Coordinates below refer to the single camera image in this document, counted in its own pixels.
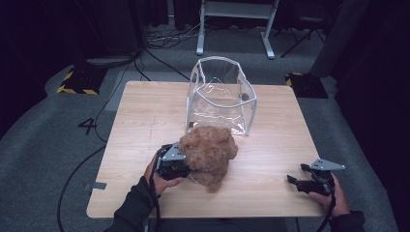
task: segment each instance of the wooden table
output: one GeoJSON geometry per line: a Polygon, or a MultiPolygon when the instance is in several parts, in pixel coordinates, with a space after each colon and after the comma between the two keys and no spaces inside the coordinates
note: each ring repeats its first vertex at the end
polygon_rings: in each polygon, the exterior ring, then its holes
{"type": "MultiPolygon", "coordinates": [[[[286,175],[310,180],[301,163],[317,152],[291,88],[253,85],[257,109],[217,193],[187,179],[161,197],[163,218],[318,217],[316,202],[287,182],[286,175]]],[[[162,144],[185,133],[188,83],[127,83],[87,208],[91,218],[112,218],[162,144]]]]}

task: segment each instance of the clear plastic bag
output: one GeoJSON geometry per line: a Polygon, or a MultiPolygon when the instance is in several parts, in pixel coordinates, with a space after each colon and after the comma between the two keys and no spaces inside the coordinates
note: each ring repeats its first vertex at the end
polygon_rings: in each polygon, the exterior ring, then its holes
{"type": "Polygon", "coordinates": [[[214,126],[248,136],[255,111],[256,94],[238,62],[219,56],[198,60],[190,75],[186,132],[214,126]]]}

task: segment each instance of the white stand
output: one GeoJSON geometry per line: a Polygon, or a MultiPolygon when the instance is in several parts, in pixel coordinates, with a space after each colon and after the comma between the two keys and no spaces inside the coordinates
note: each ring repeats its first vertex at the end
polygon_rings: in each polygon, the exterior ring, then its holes
{"type": "Polygon", "coordinates": [[[277,13],[278,1],[273,5],[269,4],[249,4],[249,3],[232,3],[232,2],[213,2],[202,0],[200,28],[198,36],[198,45],[196,54],[204,53],[205,41],[205,15],[208,16],[231,16],[231,17],[246,17],[246,18],[261,18],[268,19],[266,31],[261,32],[262,42],[265,45],[266,53],[269,59],[274,59],[275,54],[269,42],[269,34],[271,32],[272,23],[274,22],[275,14],[277,13]]]}

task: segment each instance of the painted number 4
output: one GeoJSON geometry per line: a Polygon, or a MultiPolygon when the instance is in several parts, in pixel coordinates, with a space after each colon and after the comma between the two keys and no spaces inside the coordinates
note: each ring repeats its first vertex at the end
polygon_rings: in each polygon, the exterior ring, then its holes
{"type": "Polygon", "coordinates": [[[78,124],[79,128],[86,128],[87,132],[85,132],[86,135],[88,135],[88,133],[90,133],[90,129],[91,128],[96,128],[97,125],[94,124],[94,119],[93,118],[89,118],[86,121],[78,124]]]}

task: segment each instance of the wire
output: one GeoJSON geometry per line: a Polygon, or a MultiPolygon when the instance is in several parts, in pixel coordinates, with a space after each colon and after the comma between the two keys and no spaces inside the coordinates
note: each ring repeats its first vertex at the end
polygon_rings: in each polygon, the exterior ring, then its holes
{"type": "Polygon", "coordinates": [[[171,48],[173,46],[178,45],[180,42],[184,42],[189,40],[192,37],[197,37],[199,35],[199,32],[193,35],[190,35],[190,33],[192,31],[197,31],[199,30],[199,23],[196,24],[195,26],[193,26],[190,30],[186,31],[186,32],[180,32],[177,33],[175,35],[169,36],[169,34],[171,34],[174,30],[171,30],[167,36],[163,36],[161,32],[153,32],[153,33],[160,33],[159,37],[153,38],[153,39],[149,39],[148,42],[157,42],[157,41],[163,41],[162,45],[157,45],[157,44],[149,44],[148,47],[152,48],[152,49],[162,49],[162,48],[171,48]],[[175,42],[175,44],[173,45],[169,45],[166,46],[167,44],[169,44],[170,42],[175,42]]]}
{"type": "MultiPolygon", "coordinates": [[[[123,73],[122,73],[122,75],[121,75],[120,81],[118,81],[118,84],[117,84],[117,86],[115,86],[114,91],[112,91],[111,96],[108,98],[108,100],[105,102],[105,104],[104,104],[104,105],[102,106],[102,108],[100,109],[100,112],[97,114],[95,124],[97,124],[97,120],[99,119],[100,114],[103,112],[103,109],[104,109],[105,106],[109,103],[109,101],[111,101],[112,97],[114,96],[115,92],[116,92],[117,89],[118,89],[118,86],[120,86],[121,82],[123,81],[124,74],[126,73],[127,69],[130,67],[130,64],[131,64],[131,63],[132,63],[132,62],[129,62],[129,63],[127,64],[127,67],[124,69],[124,71],[123,71],[123,73]]],[[[94,127],[94,131],[96,132],[97,137],[98,137],[102,142],[105,142],[105,143],[107,142],[107,140],[105,140],[105,139],[103,139],[103,138],[100,137],[99,133],[97,132],[97,127],[94,127]]]]}
{"type": "Polygon", "coordinates": [[[328,213],[326,214],[325,218],[323,219],[323,222],[320,225],[320,227],[317,229],[317,232],[321,232],[325,228],[325,226],[328,224],[329,218],[331,217],[332,211],[333,211],[333,209],[336,205],[335,189],[332,188],[331,185],[329,185],[329,183],[326,183],[326,185],[331,190],[332,200],[331,200],[331,204],[329,206],[328,213]]]}
{"type": "Polygon", "coordinates": [[[156,224],[156,228],[155,228],[154,231],[156,231],[158,229],[158,227],[161,223],[161,209],[160,209],[160,203],[158,202],[158,198],[160,197],[160,195],[157,196],[157,192],[156,192],[156,188],[155,188],[155,182],[154,182],[154,174],[156,172],[156,168],[157,168],[157,164],[158,164],[158,156],[159,156],[159,154],[158,154],[158,152],[156,152],[155,162],[154,162],[153,168],[151,170],[151,175],[150,175],[150,179],[149,179],[150,192],[151,192],[152,198],[154,199],[154,205],[155,205],[155,210],[156,210],[156,215],[157,215],[157,221],[156,221],[157,224],[156,224]]]}
{"type": "Polygon", "coordinates": [[[87,160],[89,160],[91,157],[93,157],[95,154],[100,152],[102,149],[105,148],[105,145],[103,145],[99,150],[95,151],[92,153],[90,156],[88,156],[86,159],[84,159],[72,172],[70,175],[69,179],[67,179],[66,184],[64,184],[63,189],[61,190],[60,198],[58,200],[58,206],[57,206],[57,222],[58,222],[58,228],[60,229],[61,232],[64,232],[63,224],[61,223],[61,203],[63,202],[63,196],[64,192],[66,191],[67,186],[69,185],[70,180],[72,179],[73,175],[75,172],[84,164],[87,160]]]}
{"type": "Polygon", "coordinates": [[[295,217],[296,220],[296,228],[298,229],[298,232],[301,232],[301,227],[299,226],[299,219],[295,217]]]}
{"type": "Polygon", "coordinates": [[[139,62],[141,62],[141,65],[142,65],[142,72],[144,73],[144,70],[145,70],[145,65],[144,65],[144,62],[142,62],[142,56],[140,56],[139,57],[139,62]]]}
{"type": "Polygon", "coordinates": [[[178,70],[176,70],[174,67],[172,67],[172,66],[166,64],[165,62],[163,62],[162,60],[160,60],[157,56],[155,56],[153,53],[151,53],[147,48],[145,48],[145,50],[148,52],[148,54],[150,54],[150,55],[151,55],[152,57],[154,57],[156,60],[160,61],[161,63],[163,63],[163,64],[165,64],[165,65],[167,65],[169,68],[171,68],[172,70],[174,70],[175,72],[177,72],[177,73],[179,73],[181,76],[183,76],[185,79],[187,79],[187,80],[190,81],[190,79],[189,79],[186,75],[184,75],[183,73],[181,73],[181,72],[179,72],[178,70]]]}
{"type": "Polygon", "coordinates": [[[146,75],[136,66],[135,60],[133,60],[133,65],[135,66],[136,70],[137,70],[139,73],[141,73],[141,75],[143,75],[148,81],[151,81],[151,79],[148,78],[148,76],[146,76],[146,75]]]}

